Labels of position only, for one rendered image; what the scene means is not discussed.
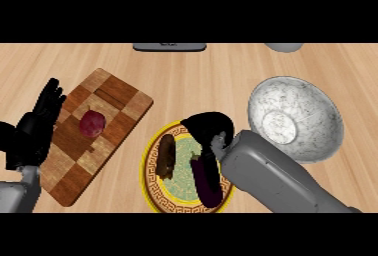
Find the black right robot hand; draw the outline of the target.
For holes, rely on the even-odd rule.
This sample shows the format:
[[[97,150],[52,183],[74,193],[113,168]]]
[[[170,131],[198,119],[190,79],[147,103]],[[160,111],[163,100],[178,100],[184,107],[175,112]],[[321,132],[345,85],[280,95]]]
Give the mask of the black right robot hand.
[[[187,127],[194,139],[204,146],[212,146],[213,138],[226,133],[225,146],[229,146],[234,140],[235,127],[228,115],[222,112],[204,112],[192,115],[181,121]]]

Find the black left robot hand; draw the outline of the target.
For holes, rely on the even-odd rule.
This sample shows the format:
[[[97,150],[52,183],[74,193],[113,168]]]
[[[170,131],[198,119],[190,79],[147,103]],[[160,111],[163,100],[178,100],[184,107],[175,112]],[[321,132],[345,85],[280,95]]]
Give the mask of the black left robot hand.
[[[0,151],[6,153],[6,169],[40,166],[49,154],[54,127],[67,96],[60,80],[52,78],[42,90],[36,106],[17,125],[0,121]]]

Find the purple eggplant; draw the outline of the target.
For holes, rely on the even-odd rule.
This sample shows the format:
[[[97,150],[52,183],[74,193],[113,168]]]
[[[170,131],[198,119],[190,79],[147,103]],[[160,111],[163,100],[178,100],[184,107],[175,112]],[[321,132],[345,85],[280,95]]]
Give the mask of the purple eggplant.
[[[207,208],[215,208],[223,201],[222,188],[218,184],[216,189],[212,189],[206,174],[204,162],[200,155],[192,156],[190,163],[192,167],[198,198]]]

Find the white marbled bowl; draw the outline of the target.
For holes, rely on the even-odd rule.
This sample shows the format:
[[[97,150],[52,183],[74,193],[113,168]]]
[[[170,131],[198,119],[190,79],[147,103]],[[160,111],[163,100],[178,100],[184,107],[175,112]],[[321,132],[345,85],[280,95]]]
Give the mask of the white marbled bowl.
[[[343,117],[325,92],[291,76],[268,78],[249,101],[252,130],[299,163],[317,163],[337,153],[345,139]]]

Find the yellow patterned plate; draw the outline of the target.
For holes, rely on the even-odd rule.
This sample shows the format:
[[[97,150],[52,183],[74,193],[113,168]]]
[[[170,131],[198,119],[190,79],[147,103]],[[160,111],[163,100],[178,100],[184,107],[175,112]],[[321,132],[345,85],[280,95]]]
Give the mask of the yellow patterned plate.
[[[172,179],[161,179],[156,172],[159,146],[166,134],[170,134],[176,141],[176,165]],[[142,192],[156,212],[216,213],[225,210],[234,195],[235,186],[225,177],[221,177],[222,203],[218,207],[207,208],[197,193],[191,168],[191,158],[200,155],[201,144],[195,141],[188,129],[179,121],[169,123],[150,140],[139,167]]]

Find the dark brown vegetable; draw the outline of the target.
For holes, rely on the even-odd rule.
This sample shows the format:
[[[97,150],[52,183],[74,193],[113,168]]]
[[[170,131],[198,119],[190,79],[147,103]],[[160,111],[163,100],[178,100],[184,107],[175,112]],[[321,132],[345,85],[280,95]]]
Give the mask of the dark brown vegetable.
[[[176,141],[172,134],[166,134],[160,141],[157,175],[161,179],[173,178],[176,165]]]

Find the red apple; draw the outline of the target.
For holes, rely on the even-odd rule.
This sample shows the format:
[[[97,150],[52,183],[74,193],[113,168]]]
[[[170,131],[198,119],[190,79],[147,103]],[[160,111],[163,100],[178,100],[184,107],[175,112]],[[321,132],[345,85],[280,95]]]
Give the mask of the red apple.
[[[86,137],[95,138],[104,132],[107,119],[102,113],[89,109],[80,120],[80,132]]]

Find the dark grey flat appliance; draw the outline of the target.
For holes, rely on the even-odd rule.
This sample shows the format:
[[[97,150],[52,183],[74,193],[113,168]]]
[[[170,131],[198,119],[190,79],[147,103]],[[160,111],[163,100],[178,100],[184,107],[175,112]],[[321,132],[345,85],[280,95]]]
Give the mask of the dark grey flat appliance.
[[[207,48],[206,43],[135,43],[133,49],[145,52],[198,52]]]

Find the pale grey round object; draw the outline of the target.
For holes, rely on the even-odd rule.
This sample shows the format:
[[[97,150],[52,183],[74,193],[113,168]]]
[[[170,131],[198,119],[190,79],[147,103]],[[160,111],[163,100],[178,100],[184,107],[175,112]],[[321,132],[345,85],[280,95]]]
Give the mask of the pale grey round object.
[[[277,52],[291,53],[296,52],[302,47],[302,43],[268,43],[266,46]]]

